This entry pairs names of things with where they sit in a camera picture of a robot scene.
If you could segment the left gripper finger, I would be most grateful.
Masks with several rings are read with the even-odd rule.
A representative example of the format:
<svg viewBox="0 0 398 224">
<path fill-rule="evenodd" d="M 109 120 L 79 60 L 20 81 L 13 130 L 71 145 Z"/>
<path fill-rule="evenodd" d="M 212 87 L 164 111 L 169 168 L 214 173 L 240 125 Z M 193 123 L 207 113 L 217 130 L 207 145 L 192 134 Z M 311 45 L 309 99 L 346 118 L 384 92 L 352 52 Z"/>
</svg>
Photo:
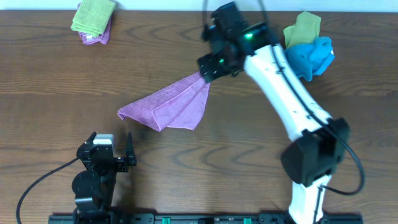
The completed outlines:
<svg viewBox="0 0 398 224">
<path fill-rule="evenodd" d="M 94 132 L 91 133 L 89 138 L 85 141 L 85 144 L 87 144 L 87 145 L 93 144 L 93 141 L 94 141 L 95 137 L 96 137 L 96 132 L 94 131 Z"/>
<path fill-rule="evenodd" d="M 126 154 L 126 160 L 127 163 L 130 166 L 136 166 L 137 164 L 137 159 L 136 159 L 136 155 L 134 152 L 134 146 L 133 146 L 133 142 L 132 142 L 132 134 L 131 132 L 128 133 L 127 135 L 127 140 L 126 140 L 126 146 L 125 146 L 125 154 Z"/>
</svg>

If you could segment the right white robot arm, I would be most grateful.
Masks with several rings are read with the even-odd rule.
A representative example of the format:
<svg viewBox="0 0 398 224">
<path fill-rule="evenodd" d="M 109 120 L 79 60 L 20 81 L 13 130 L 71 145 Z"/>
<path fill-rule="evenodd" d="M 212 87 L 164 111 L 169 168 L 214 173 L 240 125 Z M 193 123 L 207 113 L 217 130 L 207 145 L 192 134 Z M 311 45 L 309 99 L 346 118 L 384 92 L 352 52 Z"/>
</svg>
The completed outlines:
<svg viewBox="0 0 398 224">
<path fill-rule="evenodd" d="M 198 59 L 207 82 L 245 71 L 278 113 L 291 140 L 280 158 L 293 182 L 290 219 L 318 223 L 328 182 L 344 158 L 348 123 L 333 119 L 309 95 L 265 23 L 204 26 L 202 38 L 211 47 Z"/>
</svg>

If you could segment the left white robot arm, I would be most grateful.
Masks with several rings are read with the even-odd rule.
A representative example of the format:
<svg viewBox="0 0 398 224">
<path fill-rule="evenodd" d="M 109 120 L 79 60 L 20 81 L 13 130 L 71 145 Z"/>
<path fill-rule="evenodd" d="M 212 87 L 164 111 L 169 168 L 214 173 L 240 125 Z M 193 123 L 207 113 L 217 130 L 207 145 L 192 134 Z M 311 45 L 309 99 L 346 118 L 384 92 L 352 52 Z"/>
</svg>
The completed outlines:
<svg viewBox="0 0 398 224">
<path fill-rule="evenodd" d="M 114 136 L 93 132 L 77 149 L 76 156 L 86 170 L 76 175 L 72 182 L 76 209 L 73 223 L 118 223 L 120 214 L 112 207 L 116 176 L 137 164 L 132 134 L 127 135 L 125 156 L 115 157 Z"/>
</svg>

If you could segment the pink microfiber cloth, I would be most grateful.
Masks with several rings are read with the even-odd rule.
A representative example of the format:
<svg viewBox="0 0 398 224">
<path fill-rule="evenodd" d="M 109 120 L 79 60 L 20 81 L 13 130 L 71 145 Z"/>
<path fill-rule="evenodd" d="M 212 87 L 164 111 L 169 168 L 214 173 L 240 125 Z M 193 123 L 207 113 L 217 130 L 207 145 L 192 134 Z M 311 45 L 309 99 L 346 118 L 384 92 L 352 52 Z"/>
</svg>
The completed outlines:
<svg viewBox="0 0 398 224">
<path fill-rule="evenodd" d="M 118 110 L 121 119 L 131 118 L 156 131 L 165 128 L 194 130 L 206 108 L 210 84 L 196 72 Z"/>
</svg>

